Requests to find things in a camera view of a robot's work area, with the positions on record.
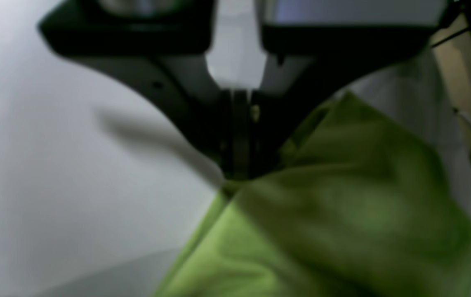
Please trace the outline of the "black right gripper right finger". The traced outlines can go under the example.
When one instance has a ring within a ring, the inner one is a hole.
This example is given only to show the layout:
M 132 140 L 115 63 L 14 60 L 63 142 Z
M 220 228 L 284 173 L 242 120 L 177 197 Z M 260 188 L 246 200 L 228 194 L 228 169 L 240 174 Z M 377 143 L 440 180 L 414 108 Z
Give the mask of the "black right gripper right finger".
M 251 102 L 250 177 L 273 169 L 277 150 L 303 119 L 343 87 L 417 56 L 448 0 L 255 0 L 267 53 Z

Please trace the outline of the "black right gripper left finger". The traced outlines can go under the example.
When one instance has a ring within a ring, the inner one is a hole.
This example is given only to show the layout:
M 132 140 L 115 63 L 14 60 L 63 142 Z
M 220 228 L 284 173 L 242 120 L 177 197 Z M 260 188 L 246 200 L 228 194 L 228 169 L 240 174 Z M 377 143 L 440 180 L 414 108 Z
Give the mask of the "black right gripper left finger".
M 63 0 L 39 22 L 58 56 L 96 70 L 137 92 L 184 138 L 233 179 L 231 94 L 208 70 L 215 0 L 169 11 L 120 15 L 98 0 Z

